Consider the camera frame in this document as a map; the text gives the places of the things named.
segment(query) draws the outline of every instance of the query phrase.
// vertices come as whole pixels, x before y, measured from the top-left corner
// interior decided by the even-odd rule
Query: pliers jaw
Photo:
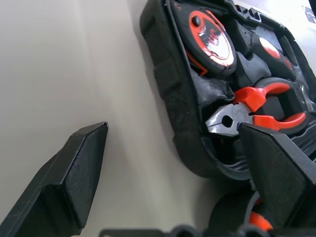
[[[224,105],[205,124],[210,133],[234,137],[238,135],[237,128],[241,122],[253,123],[250,113],[251,110],[244,103]]]

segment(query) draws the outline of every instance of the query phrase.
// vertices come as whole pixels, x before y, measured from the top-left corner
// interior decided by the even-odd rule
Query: black plastic tool case
[[[293,35],[283,25],[255,9],[235,6],[232,0],[179,2],[203,6],[220,21],[236,19],[244,25],[274,31],[278,38],[286,36],[308,83],[309,97],[315,101],[316,78]],[[141,15],[140,27],[155,66],[154,75],[166,104],[180,158],[188,169],[201,177],[249,179],[240,140],[232,140],[231,146],[226,146],[227,141],[222,143],[220,138],[210,136],[205,125],[205,118],[211,114],[205,113],[204,109],[214,111],[218,106],[232,102],[234,93],[224,80],[212,79],[212,84],[209,84],[209,79],[200,77],[191,69],[172,15],[172,3],[173,0],[149,0]],[[311,124],[293,138],[313,160],[316,143],[310,138],[316,132],[314,118],[311,116]]]

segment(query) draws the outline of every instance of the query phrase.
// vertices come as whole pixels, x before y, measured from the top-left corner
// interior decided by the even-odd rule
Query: black foam
[[[233,19],[225,25],[225,29],[230,36],[235,50],[246,56],[251,51],[252,32]]]
[[[262,78],[271,77],[268,65],[256,54],[247,60],[237,52],[237,67],[235,70],[236,83],[239,88],[253,86]]]
[[[235,98],[227,82],[200,77],[193,70],[191,75],[203,121],[209,119],[218,105],[231,103]]]

